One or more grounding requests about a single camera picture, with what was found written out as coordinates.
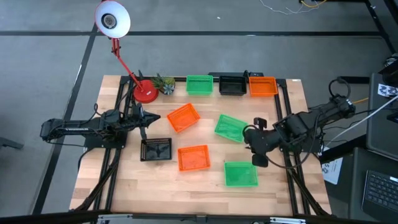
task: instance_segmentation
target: white lamp shade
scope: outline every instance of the white lamp shade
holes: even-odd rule
[[[114,26],[107,27],[104,25],[104,17],[115,19]],[[130,16],[126,8],[116,1],[103,1],[95,10],[95,24],[98,29],[110,38],[121,38],[125,36],[130,29]]]

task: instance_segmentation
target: green basket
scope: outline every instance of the green basket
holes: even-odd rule
[[[257,187],[257,169],[251,162],[225,162],[225,185],[227,187]]]
[[[221,114],[214,132],[232,141],[242,142],[242,131],[246,125],[248,124],[244,121]]]
[[[188,75],[187,92],[190,96],[208,96],[213,92],[211,75]]]

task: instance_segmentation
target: black cable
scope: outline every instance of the black cable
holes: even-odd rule
[[[343,140],[339,140],[339,141],[329,141],[329,140],[324,140],[324,141],[327,141],[327,142],[348,142],[348,140],[345,140],[345,139],[343,139]]]
[[[89,122],[94,118],[94,116],[95,116],[96,114],[101,116],[101,114],[98,113],[98,104],[97,104],[97,103],[94,104],[94,113],[93,113],[93,115],[91,115],[91,117],[90,117],[87,121],[81,123],[80,125],[89,123]]]
[[[363,114],[363,113],[367,113],[367,112],[373,112],[373,111],[376,111],[376,110],[377,110],[377,109],[361,111],[361,112],[355,113],[354,116],[355,116],[355,115],[359,115],[359,114]],[[398,107],[396,107],[396,108],[383,108],[382,110],[398,110]],[[330,122],[330,123],[327,123],[327,124],[325,124],[325,125],[333,124],[334,122],[337,122],[337,121],[339,121],[339,119],[336,120],[336,121],[332,121],[332,122]]]
[[[50,142],[50,141],[46,141],[47,143],[50,144],[57,144],[60,146],[76,146],[76,147],[85,147],[85,146],[81,146],[81,145],[77,145],[77,144],[65,144],[65,143],[56,143],[56,142]]]
[[[363,114],[363,113],[367,113],[367,112],[373,112],[375,110],[377,110],[377,109],[361,111],[361,112],[355,113],[354,115]],[[382,110],[398,110],[398,108],[383,108]]]
[[[80,163],[81,163],[81,160],[83,159],[83,157],[85,156],[85,154],[87,154],[88,152],[90,152],[90,151],[93,150],[93,149],[94,149],[94,148],[87,149],[87,151],[85,151],[85,152],[79,157],[79,161],[78,161],[78,164],[77,164],[77,171],[80,170]]]
[[[127,90],[127,92],[122,96],[122,98],[120,98],[120,100],[116,103],[115,108],[119,108],[120,103],[122,102],[122,100],[125,99],[125,97],[126,97],[133,89],[135,89],[136,86],[137,86],[137,85],[133,85],[132,87],[130,87],[130,88]],[[116,110],[112,111],[112,113],[107,114],[106,116],[111,116],[115,111],[116,111]]]
[[[273,165],[275,165],[275,166],[277,166],[277,167],[279,167],[279,168],[283,168],[283,169],[294,169],[294,168],[296,168],[296,167],[301,166],[301,165],[308,159],[308,157],[310,157],[310,154],[311,154],[312,149],[313,149],[313,145],[315,144],[315,139],[316,139],[316,136],[317,136],[317,129],[318,129],[318,120],[319,120],[320,115],[321,115],[321,114],[318,114],[317,118],[315,119],[314,131],[313,131],[312,143],[311,143],[311,148],[310,148],[310,150],[308,150],[307,155],[305,155],[304,159],[303,159],[299,164],[296,164],[296,165],[290,166],[290,167],[282,166],[282,165],[279,165],[279,164],[277,164],[276,162],[270,160],[269,157],[268,157],[267,155],[264,155],[264,156],[267,158],[267,160],[268,160],[270,163],[272,163]]]
[[[308,109],[309,109],[309,110],[315,110],[315,109],[317,109],[318,107],[323,106],[323,105],[325,105],[325,104],[326,104],[326,103],[322,103],[322,104],[317,105],[317,106],[311,106],[311,107],[309,107]]]
[[[330,81],[329,83],[329,93],[332,97],[335,97],[335,95],[333,94],[332,90],[331,90],[331,84],[333,84],[334,82],[343,82],[346,86],[347,86],[347,96],[346,98],[349,98],[349,96],[351,95],[351,86],[348,84],[348,82],[342,78],[339,79],[334,79],[332,81]]]
[[[360,122],[360,121],[362,121],[362,119],[361,120],[357,120],[357,121],[354,121],[354,122],[352,122],[351,124],[349,124],[349,126],[348,127],[340,127],[340,126],[334,126],[334,127],[330,127],[330,128],[325,128],[324,130],[328,130],[328,129],[332,129],[332,128],[341,128],[341,129],[347,129],[347,128],[350,128],[353,124],[355,124],[355,123],[358,123],[358,122]]]

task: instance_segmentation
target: cable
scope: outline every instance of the cable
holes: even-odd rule
[[[318,129],[318,120],[319,120],[320,115],[321,115],[321,114],[318,114],[317,118],[315,119],[314,131],[313,131],[312,143],[311,143],[311,148],[310,148],[310,150],[308,150],[307,155],[305,155],[304,159],[303,159],[299,164],[296,164],[296,165],[290,166],[290,167],[282,166],[282,165],[279,165],[279,164],[277,164],[276,162],[270,160],[269,157],[268,157],[267,155],[264,155],[264,156],[267,158],[267,160],[268,160],[270,163],[272,163],[273,165],[275,165],[275,166],[277,166],[277,167],[280,167],[280,168],[283,168],[283,169],[294,169],[294,168],[296,168],[296,167],[301,166],[301,165],[308,159],[308,157],[310,156],[311,151],[312,151],[312,149],[313,149],[313,145],[315,144],[315,138],[316,138],[316,136],[317,136],[317,129]]]
[[[330,93],[330,95],[332,96],[332,97],[335,97],[335,95],[333,94],[333,92],[332,92],[332,90],[331,90],[331,84],[333,84],[334,82],[343,82],[346,86],[347,86],[347,96],[346,96],[346,98],[349,98],[349,96],[351,95],[351,86],[348,84],[348,82],[346,81],[346,80],[344,80],[344,79],[342,79],[342,78],[339,78],[339,79],[334,79],[334,80],[332,80],[332,81],[330,81],[330,83],[329,83],[329,93]]]
[[[274,10],[273,8],[271,8],[271,7],[267,6],[267,5],[265,5],[265,4],[263,3],[262,0],[260,0],[260,2],[261,2],[261,4],[262,4],[264,7],[270,9],[271,11],[273,11],[273,12],[279,12],[279,13],[282,13],[282,14],[284,14],[284,15],[286,15],[286,16],[291,15],[291,14],[300,14],[300,13],[304,13],[304,12],[310,12],[310,11],[312,11],[312,10],[314,10],[314,9],[318,9],[318,8],[319,8],[319,6],[318,6],[318,7],[313,7],[312,9],[307,10],[307,11],[300,11],[300,10],[303,8],[303,4],[302,4],[301,7],[300,7],[296,12],[292,11],[291,9],[289,9],[289,8],[287,8],[287,7],[285,7],[285,9],[289,10],[290,12],[283,12],[283,11],[279,11],[279,10]]]
[[[355,124],[355,123],[357,123],[357,122],[360,122],[361,120],[357,120],[357,121],[354,121],[354,122],[352,122],[351,124],[349,124],[349,126],[348,127],[340,127],[340,126],[334,126],[334,127],[330,127],[330,128],[325,128],[324,130],[329,130],[329,129],[332,129],[332,128],[341,128],[341,129],[347,129],[347,128],[350,128],[353,124]]]
[[[356,123],[354,126],[344,130],[343,132],[341,132],[340,134],[336,135],[331,141],[335,140],[336,138],[340,137],[341,135],[343,135],[344,133],[346,133],[347,131],[357,127],[359,124],[361,124],[363,121],[366,121],[367,119],[369,119],[370,117],[372,117],[373,115],[375,115],[377,112],[379,112],[380,110],[382,110],[383,108],[385,108],[387,105],[389,105],[390,103],[392,103],[393,101],[395,101],[396,99],[398,99],[398,96],[394,97],[393,99],[391,99],[390,101],[388,101],[387,103],[385,103],[384,105],[382,105],[379,109],[377,109],[375,112],[371,113],[370,115],[368,115],[367,117],[365,117],[364,119],[362,119],[360,122]]]
[[[56,143],[56,142],[50,142],[50,141],[46,141],[47,143],[50,144],[57,144],[60,146],[76,146],[76,147],[85,147],[85,146],[81,146],[81,145],[77,145],[77,144],[64,144],[64,143]]]
[[[125,97],[126,97],[133,89],[135,89],[136,86],[137,86],[137,85],[133,85],[132,87],[130,87],[130,88],[127,90],[127,92],[122,96],[122,98],[120,98],[120,100],[116,103],[115,108],[119,108],[120,103],[122,102],[122,100],[125,99]],[[116,110],[113,110],[112,113],[107,114],[106,117],[107,117],[107,116],[111,116],[115,111],[116,111]]]
[[[365,99],[357,100],[357,101],[353,102],[353,104],[362,103],[362,102],[365,102],[368,99],[369,99],[369,97],[366,97]]]
[[[322,104],[317,105],[317,106],[311,106],[311,107],[309,107],[308,109],[309,109],[309,110],[315,110],[315,109],[317,109],[318,107],[323,106],[323,105],[325,105],[325,104],[326,104],[326,103],[322,103]]]
[[[345,139],[343,139],[343,140],[339,140],[339,141],[329,141],[329,140],[324,140],[324,141],[328,141],[328,142],[348,142],[348,140],[345,140]]]
[[[372,112],[372,111],[375,111],[375,110],[377,110],[377,109],[357,112],[357,113],[354,114],[354,116],[355,116],[355,115],[359,115],[359,114],[363,114],[363,113],[367,113],[367,112]],[[398,107],[396,107],[396,108],[383,108],[382,110],[398,110]],[[335,121],[332,121],[332,122],[330,122],[330,123],[327,123],[327,124],[325,124],[325,126],[326,126],[326,125],[329,125],[329,124],[333,124],[334,122],[337,122],[337,121],[339,121],[339,119],[337,119],[337,120],[335,120]]]
[[[327,0],[323,0],[322,2],[320,2],[320,3],[317,3],[317,5],[316,6],[310,6],[310,5],[308,5],[307,3],[305,3],[304,2],[304,0],[302,0],[302,1],[300,1],[301,2],[301,4],[303,4],[304,6],[307,6],[307,7],[310,7],[310,8],[314,8],[314,7],[319,7],[319,5],[321,5],[321,4],[323,4],[323,3],[325,3]]]
[[[87,150],[79,157],[79,161],[78,161],[78,164],[77,164],[77,171],[80,170],[80,163],[81,163],[81,160],[83,159],[83,157],[85,156],[85,154],[87,154],[88,152],[90,152],[90,151],[93,150],[93,149],[94,149],[94,148],[87,149]]]

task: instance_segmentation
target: concrete floor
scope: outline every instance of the concrete floor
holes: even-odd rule
[[[309,13],[286,16],[272,12],[258,0],[119,2],[130,12],[133,31],[377,31],[363,3],[327,2]],[[275,10],[288,7],[296,11],[300,7],[292,0],[263,2]],[[383,2],[371,2],[392,42],[398,44],[397,24]],[[98,3],[0,0],[0,33],[90,31]],[[0,35],[0,42],[0,136],[25,144],[20,151],[0,149],[0,217],[6,217],[32,210],[52,148],[39,138],[40,125],[46,119],[63,116],[88,36]],[[144,75],[159,72],[184,76],[247,69],[277,78],[300,78],[309,106],[328,100],[330,80],[338,75],[370,76],[391,54],[382,39],[369,37],[127,36],[121,39],[121,45],[125,62]],[[72,119],[92,114],[103,75],[126,74],[110,53],[110,46],[106,37],[96,37]],[[343,86],[336,89],[345,90]],[[353,85],[352,89],[352,100],[368,96],[367,85]],[[366,103],[359,105],[358,111],[366,108]],[[338,124],[347,126],[352,121]],[[325,138],[331,139],[338,131],[332,129]],[[342,139],[350,140],[365,131],[365,126],[360,126]],[[83,144],[83,139],[67,138],[65,142]],[[63,147],[44,213],[68,210],[81,153],[80,148]],[[343,170],[350,172],[349,163]],[[340,196],[337,186],[327,187],[333,213],[346,217],[348,196]]]

